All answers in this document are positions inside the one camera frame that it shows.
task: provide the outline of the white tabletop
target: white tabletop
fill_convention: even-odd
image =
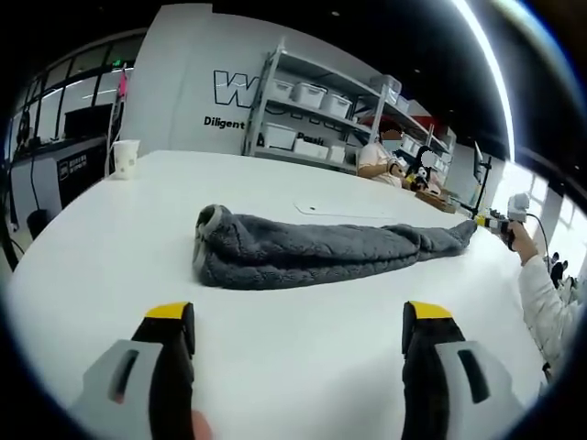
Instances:
[[[134,181],[102,181],[39,236],[14,273],[9,317],[33,371],[70,405],[82,375],[148,309],[196,314],[193,407],[217,438],[399,438],[405,301],[448,308],[463,334],[505,364],[532,402],[541,357],[522,320],[516,255],[479,229],[458,257],[361,280],[283,291],[228,291],[194,280],[199,211],[296,224],[454,226],[411,193],[268,159],[158,151]],[[312,205],[318,214],[302,214]]]

